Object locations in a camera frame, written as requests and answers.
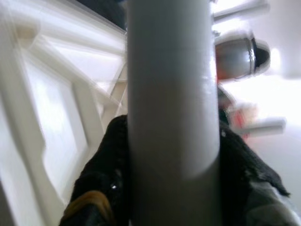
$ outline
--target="metal pole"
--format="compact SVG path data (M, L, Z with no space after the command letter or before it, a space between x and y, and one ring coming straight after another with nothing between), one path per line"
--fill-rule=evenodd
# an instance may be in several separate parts
M134 226L218 226L218 113L209 0L130 0Z

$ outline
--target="blurry background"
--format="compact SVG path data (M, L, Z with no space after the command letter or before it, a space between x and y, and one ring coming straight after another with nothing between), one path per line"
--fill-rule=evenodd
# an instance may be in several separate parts
M246 2L212 6L220 12ZM221 86L236 105L257 107L255 121L286 118L284 133L247 143L301 210L301 1L269 4L269 12L213 26L221 35L252 31L271 50L264 74ZM108 122L127 112L125 31L76 1L2 0L0 11L0 225L13 218L54 226Z

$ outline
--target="yellow strap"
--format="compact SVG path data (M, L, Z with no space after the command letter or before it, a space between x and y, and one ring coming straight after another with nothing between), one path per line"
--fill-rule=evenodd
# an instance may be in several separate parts
M98 207L99 212L104 219L112 226L116 225L114 214L107 197L99 191L89 191L72 201L64 211L63 220L66 220L81 210L88 204L93 204Z

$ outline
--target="gray pole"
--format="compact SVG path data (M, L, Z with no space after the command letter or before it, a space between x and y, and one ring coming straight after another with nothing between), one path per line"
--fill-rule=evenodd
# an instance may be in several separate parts
M218 226L218 112L209 0L130 0L134 226Z

